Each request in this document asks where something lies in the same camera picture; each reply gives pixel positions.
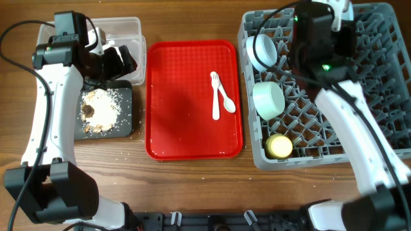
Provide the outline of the light blue bowl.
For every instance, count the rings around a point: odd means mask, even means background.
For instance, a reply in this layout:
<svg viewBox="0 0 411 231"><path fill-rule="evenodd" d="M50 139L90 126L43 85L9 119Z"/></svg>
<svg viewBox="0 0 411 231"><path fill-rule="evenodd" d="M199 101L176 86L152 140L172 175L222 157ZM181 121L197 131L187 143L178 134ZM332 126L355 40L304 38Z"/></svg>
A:
<svg viewBox="0 0 411 231"><path fill-rule="evenodd" d="M256 38L256 45L253 48L254 36L251 36L246 41L247 54L249 60L254 68L259 72L267 70L266 67L261 65L254 56L256 52L258 58L268 67L272 67L277 62L277 49L272 39L266 34L259 34Z"/></svg>

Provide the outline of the white plastic fork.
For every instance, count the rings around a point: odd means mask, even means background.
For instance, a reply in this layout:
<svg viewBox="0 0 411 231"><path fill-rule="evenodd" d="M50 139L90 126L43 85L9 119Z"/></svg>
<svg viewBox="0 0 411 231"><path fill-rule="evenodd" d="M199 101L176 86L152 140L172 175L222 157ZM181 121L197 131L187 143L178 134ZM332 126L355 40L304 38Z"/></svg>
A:
<svg viewBox="0 0 411 231"><path fill-rule="evenodd" d="M219 109L219 102L218 102L218 88L220 86L220 79L218 74L215 71L210 73L211 76L211 85L213 88L213 108L212 108L212 117L215 121L219 120L220 118L220 109Z"/></svg>

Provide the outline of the yellow plastic cup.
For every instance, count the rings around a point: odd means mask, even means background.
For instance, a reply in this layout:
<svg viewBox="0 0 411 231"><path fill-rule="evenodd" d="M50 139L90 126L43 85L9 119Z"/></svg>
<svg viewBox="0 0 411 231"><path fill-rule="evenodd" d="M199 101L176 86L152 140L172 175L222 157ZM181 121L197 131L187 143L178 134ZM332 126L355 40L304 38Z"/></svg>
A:
<svg viewBox="0 0 411 231"><path fill-rule="evenodd" d="M291 140L281 134L271 135L265 144L266 156L269 158L287 158L293 150Z"/></svg>

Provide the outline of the mint green bowl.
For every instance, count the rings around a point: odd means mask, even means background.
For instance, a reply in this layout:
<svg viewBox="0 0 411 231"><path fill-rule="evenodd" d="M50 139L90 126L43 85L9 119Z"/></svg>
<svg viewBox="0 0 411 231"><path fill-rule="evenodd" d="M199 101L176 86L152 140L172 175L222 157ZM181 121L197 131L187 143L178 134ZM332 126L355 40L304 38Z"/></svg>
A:
<svg viewBox="0 0 411 231"><path fill-rule="evenodd" d="M285 98L280 86L272 81L258 82L253 86L252 98L257 113L269 121L285 110Z"/></svg>

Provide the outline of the food scraps and rice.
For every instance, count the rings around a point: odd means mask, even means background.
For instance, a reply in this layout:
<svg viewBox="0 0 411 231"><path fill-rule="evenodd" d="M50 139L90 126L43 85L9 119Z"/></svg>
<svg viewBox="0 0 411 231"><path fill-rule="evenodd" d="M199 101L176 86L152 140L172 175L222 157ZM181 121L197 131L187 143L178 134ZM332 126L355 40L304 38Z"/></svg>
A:
<svg viewBox="0 0 411 231"><path fill-rule="evenodd" d="M109 132L118 126L122 109L118 89L96 89L82 93L80 119L83 133Z"/></svg>

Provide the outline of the white plastic spoon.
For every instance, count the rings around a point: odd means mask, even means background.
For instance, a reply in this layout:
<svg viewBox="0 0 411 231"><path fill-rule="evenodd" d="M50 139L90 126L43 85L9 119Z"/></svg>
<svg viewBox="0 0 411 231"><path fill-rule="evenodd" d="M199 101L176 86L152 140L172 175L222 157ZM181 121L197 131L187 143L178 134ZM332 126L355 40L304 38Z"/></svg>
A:
<svg viewBox="0 0 411 231"><path fill-rule="evenodd" d="M218 90L220 91L223 97L223 106L226 109L226 111L232 114L235 113L236 105L234 104L234 101L228 97L222 84L219 85Z"/></svg>

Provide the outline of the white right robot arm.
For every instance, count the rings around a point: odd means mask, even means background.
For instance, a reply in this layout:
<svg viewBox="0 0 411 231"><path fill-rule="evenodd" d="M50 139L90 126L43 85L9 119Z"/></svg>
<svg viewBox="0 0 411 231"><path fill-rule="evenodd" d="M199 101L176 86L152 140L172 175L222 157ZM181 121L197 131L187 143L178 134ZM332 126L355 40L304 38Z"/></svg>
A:
<svg viewBox="0 0 411 231"><path fill-rule="evenodd" d="M291 68L314 88L349 157L361 196L308 207L315 230L409 230L410 169L394 153L365 102L348 58L355 25L343 21L347 1L299 1L293 14Z"/></svg>

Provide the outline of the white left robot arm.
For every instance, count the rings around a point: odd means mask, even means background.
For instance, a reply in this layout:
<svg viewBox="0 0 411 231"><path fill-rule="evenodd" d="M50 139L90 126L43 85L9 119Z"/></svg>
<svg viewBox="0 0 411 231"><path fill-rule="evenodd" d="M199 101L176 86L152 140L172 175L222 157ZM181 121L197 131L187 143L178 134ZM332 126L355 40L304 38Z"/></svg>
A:
<svg viewBox="0 0 411 231"><path fill-rule="evenodd" d="M90 18L58 12L55 34L39 44L29 72L37 79L33 126L19 167L8 169L4 186L32 223L68 228L142 230L127 203L99 194L96 181L77 165L74 129L83 90L130 87L125 76L137 68L126 46L103 49L104 37L90 40Z"/></svg>

